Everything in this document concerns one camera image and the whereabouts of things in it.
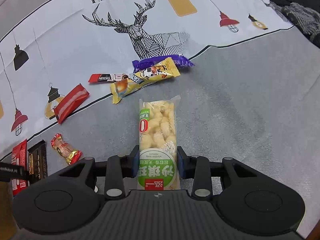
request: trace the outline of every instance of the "metal screw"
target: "metal screw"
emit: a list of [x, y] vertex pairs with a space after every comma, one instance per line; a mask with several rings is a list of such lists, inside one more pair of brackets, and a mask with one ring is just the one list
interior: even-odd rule
[[198, 197], [207, 197], [210, 195], [210, 191], [205, 188], [200, 188], [195, 191], [195, 195]]
[[109, 190], [107, 190], [107, 195], [110, 197], [118, 197], [122, 194], [122, 190], [118, 189], [118, 188], [111, 188]]

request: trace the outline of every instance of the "red wrapped candy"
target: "red wrapped candy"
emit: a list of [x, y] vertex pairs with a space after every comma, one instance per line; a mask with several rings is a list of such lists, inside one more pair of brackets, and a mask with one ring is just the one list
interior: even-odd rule
[[74, 149], [69, 143], [62, 139], [60, 133], [57, 133], [51, 140], [51, 146], [71, 165], [79, 160], [82, 152]]
[[[11, 164], [22, 166], [27, 170], [27, 139], [19, 143], [12, 149]], [[24, 179], [12, 180], [13, 195], [17, 195], [20, 191], [28, 186], [28, 182]]]
[[65, 98], [53, 109], [58, 120], [62, 123], [74, 110], [76, 110], [89, 96], [89, 92], [81, 85], [77, 85]]

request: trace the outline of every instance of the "gold foil wrapper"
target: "gold foil wrapper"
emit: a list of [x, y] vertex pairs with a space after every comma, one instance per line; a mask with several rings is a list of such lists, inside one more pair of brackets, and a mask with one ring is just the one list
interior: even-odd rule
[[74, 149], [69, 143], [65, 142], [59, 133], [51, 140], [51, 146], [69, 165], [76, 162], [82, 154], [81, 151]]

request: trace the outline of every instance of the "snack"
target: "snack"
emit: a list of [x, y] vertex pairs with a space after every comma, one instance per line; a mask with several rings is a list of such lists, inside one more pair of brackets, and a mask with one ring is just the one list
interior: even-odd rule
[[88, 82], [89, 83], [96, 83], [96, 82], [102, 82], [102, 81], [117, 82], [128, 77], [129, 77], [128, 74], [92, 74]]
[[145, 58], [140, 61], [134, 60], [134, 61], [132, 61], [132, 65], [134, 67], [133, 72], [136, 73], [138, 71], [152, 67], [153, 65], [159, 63], [160, 61], [166, 59], [167, 57], [172, 58], [174, 64], [177, 66], [177, 68], [194, 66], [194, 64], [190, 60], [188, 60], [185, 56], [168, 55], [168, 56], [158, 56], [158, 57]]
[[140, 105], [138, 189], [180, 189], [175, 107], [180, 96]]
[[74, 110], [76, 110], [89, 96], [89, 92], [81, 85], [71, 90], [61, 102], [53, 109], [54, 114], [61, 124]]
[[179, 70], [173, 60], [168, 57], [150, 68], [134, 74], [129, 74], [129, 78], [110, 84], [112, 103], [117, 104], [126, 95], [159, 80], [177, 76], [180, 76]]
[[48, 176], [47, 151], [45, 141], [42, 140], [28, 149], [30, 184], [33, 184]]
[[69, 165], [75, 163], [82, 155], [81, 151], [74, 149], [70, 144], [66, 143], [60, 133], [57, 133], [51, 140], [51, 146]]
[[[22, 166], [27, 170], [27, 139], [12, 149], [11, 164]], [[28, 186], [28, 182], [24, 179], [12, 179], [11, 182], [14, 196]]]

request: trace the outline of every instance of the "red lamp illustration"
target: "red lamp illustration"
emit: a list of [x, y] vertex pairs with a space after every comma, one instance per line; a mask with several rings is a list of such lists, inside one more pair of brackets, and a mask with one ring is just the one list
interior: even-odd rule
[[16, 136], [22, 132], [22, 123], [28, 120], [28, 117], [25, 114], [22, 114], [20, 110], [16, 108], [16, 114], [14, 116], [14, 122], [11, 128], [11, 131], [16, 131]]
[[239, 31], [239, 29], [235, 26], [236, 24], [239, 24], [237, 20], [230, 19], [227, 15], [225, 15], [222, 11], [220, 11], [220, 27], [227, 26], [230, 31], [233, 33], [236, 33]]
[[16, 113], [14, 115], [14, 122], [13, 122], [13, 125], [11, 127], [11, 131], [15, 130], [16, 136], [18, 136], [22, 132], [22, 124], [26, 120], [28, 120], [28, 117], [25, 114], [22, 114], [21, 111], [18, 110], [18, 108], [17, 108], [16, 101], [14, 100], [14, 94], [13, 94], [13, 91], [12, 91], [12, 87], [11, 87], [8, 75], [5, 72], [5, 67], [4, 67], [4, 62], [3, 62], [3, 58], [2, 58], [1, 52], [0, 52], [0, 56], [1, 56], [2, 63], [3, 63], [3, 70], [4, 70], [4, 73], [5, 73], [5, 76], [7, 77], [7, 80], [8, 80], [9, 86], [10, 86], [10, 90], [11, 90], [11, 93], [12, 93], [14, 106], [16, 108]]

